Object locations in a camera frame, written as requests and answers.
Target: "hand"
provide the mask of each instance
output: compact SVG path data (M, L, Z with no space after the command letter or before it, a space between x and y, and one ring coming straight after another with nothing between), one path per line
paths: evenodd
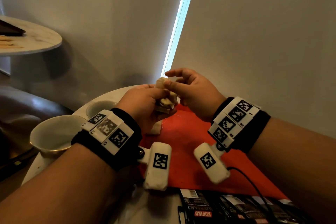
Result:
M169 114L154 111L155 101L167 96L169 91L154 88L154 84L140 85L127 91L115 107L131 115L145 134L152 129L155 122L176 113L176 108Z
M197 117L210 122L218 107L226 98L204 76L188 68L173 69L166 76L182 76L176 82L166 81L164 87L176 93L180 104L187 106Z

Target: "wire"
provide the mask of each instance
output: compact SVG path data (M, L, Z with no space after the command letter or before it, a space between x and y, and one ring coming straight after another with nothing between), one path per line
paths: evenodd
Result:
M267 207L267 209L268 209L269 213L271 214L272 218L274 218L274 220L276 220L277 218L275 217L275 215L274 215L271 207L267 204L266 199L264 198L264 196L262 195L262 193L259 191L259 189L257 188L257 186L250 180L250 178L248 178L248 176L243 171L241 171L240 169L238 169L236 167L228 167L227 170L236 170L236 171L240 172L242 175L244 175L244 177L250 182L250 184L258 192L259 196L261 197L261 199L265 203L265 206Z

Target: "kopiko logo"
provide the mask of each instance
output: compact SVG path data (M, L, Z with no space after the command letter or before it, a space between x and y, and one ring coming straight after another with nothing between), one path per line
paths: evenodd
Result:
M212 212L207 211L195 211L195 216L197 217L212 217Z

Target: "white marble table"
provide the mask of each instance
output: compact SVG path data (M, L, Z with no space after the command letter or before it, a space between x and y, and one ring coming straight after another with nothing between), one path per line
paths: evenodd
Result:
M0 57L44 52L62 44L62 37L49 28L4 15L0 15L0 20L26 31L24 36L9 36L13 39L13 44L22 48L0 48Z
M103 94L83 105L76 112L74 112L73 115L78 115L88 120L89 117L86 115L86 109L91 104L102 100L119 102L124 94L132 87L134 86L107 92L106 94ZM39 153L30 166L22 184L38 175L54 161L55 159L43 158ZM132 197L125 197L118 205L116 205L116 202L119 202L118 198L120 197L120 193L125 191L126 188L129 188L129 186L134 184L136 181L136 178L132 177L133 175L131 172L131 169L125 168L118 173L116 182L116 184L118 184L116 185L118 188L115 189L109 200L109 205L113 206L113 208L111 209L110 207L106 206L107 209L110 209L107 211L111 214L111 218L109 219L108 223L179 223L177 206L182 204L178 194L159 192L158 196L157 193L152 194L149 191L144 190L141 186L138 186L135 191L133 191Z

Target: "red cutting board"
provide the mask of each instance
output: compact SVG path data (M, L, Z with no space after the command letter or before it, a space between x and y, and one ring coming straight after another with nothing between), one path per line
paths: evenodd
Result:
M194 149L215 140L207 133L210 123L201 121L191 110L181 105L177 113L162 122L159 136L145 136L140 146L150 148L153 142L167 143L172 148L169 170L169 187L215 190L227 193L258 195L249 181L239 172L231 170L231 176L223 183L213 184L194 156ZM221 157L227 167L237 167L258 187L263 196L287 198L265 175L238 150L230 150ZM142 175L146 165L139 166Z

